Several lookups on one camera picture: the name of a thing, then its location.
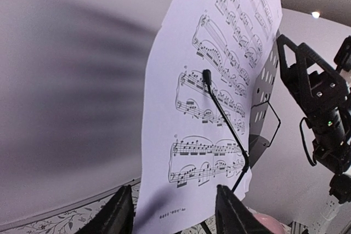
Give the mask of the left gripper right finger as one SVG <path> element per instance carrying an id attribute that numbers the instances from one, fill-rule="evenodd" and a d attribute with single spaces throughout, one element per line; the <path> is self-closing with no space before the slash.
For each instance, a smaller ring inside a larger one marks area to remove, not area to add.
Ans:
<path id="1" fill-rule="evenodd" d="M 269 233 L 230 188 L 217 185 L 215 218 L 217 233 Z"/>

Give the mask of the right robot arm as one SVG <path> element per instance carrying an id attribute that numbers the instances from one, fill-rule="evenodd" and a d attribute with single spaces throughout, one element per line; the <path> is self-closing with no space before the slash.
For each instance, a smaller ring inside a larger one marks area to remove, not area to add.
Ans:
<path id="1" fill-rule="evenodd" d="M 350 202 L 350 37 L 341 44 L 332 67 L 305 43 L 296 45 L 285 35 L 276 44 L 280 78 L 305 116 L 314 134 L 313 153 L 304 149 L 311 166 L 318 163 L 333 172 L 330 201 L 311 226 L 321 232 Z"/>

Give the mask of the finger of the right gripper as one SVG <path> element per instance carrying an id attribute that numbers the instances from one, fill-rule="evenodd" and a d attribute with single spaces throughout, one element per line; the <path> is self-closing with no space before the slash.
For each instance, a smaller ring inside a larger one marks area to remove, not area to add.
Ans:
<path id="1" fill-rule="evenodd" d="M 340 46 L 335 58 L 334 63 L 337 65 L 336 71 L 350 71 L 350 46 L 351 46 L 351 36 L 344 39 L 342 45 Z"/>
<path id="2" fill-rule="evenodd" d="M 305 43 L 296 45 L 285 35 L 276 44 L 280 77 L 304 113 L 336 113 L 340 107 L 340 75 Z"/>

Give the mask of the black music stand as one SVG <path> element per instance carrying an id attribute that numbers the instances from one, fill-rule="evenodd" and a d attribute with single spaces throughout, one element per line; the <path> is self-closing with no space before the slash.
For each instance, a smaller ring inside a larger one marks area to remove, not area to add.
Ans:
<path id="1" fill-rule="evenodd" d="M 202 72 L 202 76 L 204 78 L 203 83 L 205 84 L 205 87 L 207 87 L 209 90 L 210 98 L 214 102 L 216 108 L 219 110 L 221 116 L 224 118 L 225 123 L 229 125 L 229 130 L 232 133 L 234 139 L 236 140 L 236 143 L 238 144 L 240 153 L 243 154 L 244 157 L 244 166 L 241 169 L 239 178 L 235 181 L 234 186 L 230 188 L 234 194 L 239 184 L 243 181 L 243 178 L 247 174 L 248 170 L 258 162 L 258 160 L 262 157 L 263 153 L 271 146 L 281 126 L 281 120 L 270 103 L 271 93 L 273 91 L 273 86 L 275 82 L 275 76 L 278 70 L 278 62 L 278 46 L 276 42 L 274 42 L 272 50 L 269 54 L 269 58 L 264 64 L 263 69 L 261 70 L 261 73 L 271 72 L 272 78 L 271 80 L 266 81 L 264 78 L 259 76 L 257 77 L 254 85 L 255 91 L 252 98 L 253 105 L 251 107 L 250 134 L 248 139 L 249 145 L 247 151 L 244 150 L 242 142 L 239 140 L 239 137 L 234 131 L 233 126 L 229 124 L 229 119 L 224 114 L 224 110 L 218 102 L 218 96 L 214 95 L 212 91 L 212 85 L 210 84 L 210 81 L 212 80 L 211 71 L 203 70 Z M 276 120 L 278 121 L 278 124 L 270 140 L 262 136 L 262 130 L 264 125 L 266 124 L 266 118 L 269 112 L 272 112 L 275 115 Z"/>

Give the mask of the purple sheet music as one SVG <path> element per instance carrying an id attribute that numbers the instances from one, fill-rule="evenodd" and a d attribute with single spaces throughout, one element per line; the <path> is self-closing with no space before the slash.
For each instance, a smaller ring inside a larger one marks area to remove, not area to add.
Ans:
<path id="1" fill-rule="evenodd" d="M 280 0 L 173 0 L 146 66 L 134 233 L 177 233 L 214 214 L 217 185 L 245 197 L 254 85 Z"/>

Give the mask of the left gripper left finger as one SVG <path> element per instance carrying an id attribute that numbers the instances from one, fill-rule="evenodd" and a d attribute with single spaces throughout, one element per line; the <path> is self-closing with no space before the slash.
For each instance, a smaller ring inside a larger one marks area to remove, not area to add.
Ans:
<path id="1" fill-rule="evenodd" d="M 134 224 L 131 185 L 122 186 L 79 234 L 130 234 Z"/>

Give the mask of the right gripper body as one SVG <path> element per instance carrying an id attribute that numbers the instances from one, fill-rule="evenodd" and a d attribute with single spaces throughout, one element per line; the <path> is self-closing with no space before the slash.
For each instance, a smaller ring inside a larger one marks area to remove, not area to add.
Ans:
<path id="1" fill-rule="evenodd" d="M 313 161 L 334 174 L 350 167 L 350 93 L 342 77 L 327 72 L 309 74 L 312 97 L 304 110 L 308 128 L 313 131 Z"/>

